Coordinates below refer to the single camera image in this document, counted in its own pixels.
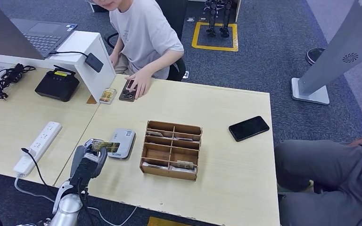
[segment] wooden organizer box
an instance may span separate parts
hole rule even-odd
[[[140,169],[159,176],[196,180],[202,128],[148,121]]]

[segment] smartphone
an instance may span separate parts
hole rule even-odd
[[[237,142],[266,132],[269,129],[270,127],[261,116],[256,116],[228,127],[228,130]]]
[[[128,80],[124,87],[122,92],[120,93],[119,96],[119,100],[123,100],[123,101],[129,101],[129,102],[133,102],[135,100],[135,94],[136,94],[136,87],[131,90],[131,85],[134,82],[134,80]]]

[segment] person's hand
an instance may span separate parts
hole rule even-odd
[[[113,67],[115,67],[118,63],[118,58],[119,58],[119,54],[115,53],[114,51],[112,52],[112,54],[110,54],[109,59],[113,64]]]
[[[135,99],[138,99],[139,97],[145,95],[149,91],[150,85],[152,84],[152,75],[153,75],[152,72],[142,68],[134,75],[125,78],[127,80],[134,80],[134,82],[130,87],[131,90],[133,90],[135,86],[137,86]]]

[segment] laptop keyboard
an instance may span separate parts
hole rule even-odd
[[[62,36],[43,34],[30,35],[27,33],[23,33],[23,35],[39,51],[49,51],[62,38]]]

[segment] power outlet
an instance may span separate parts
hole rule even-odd
[[[62,125],[60,125],[60,123],[50,121],[37,136],[29,148],[30,154],[36,162],[42,157],[61,129]],[[13,170],[17,173],[28,175],[34,168],[35,163],[27,153],[22,152],[22,154],[23,156]]]

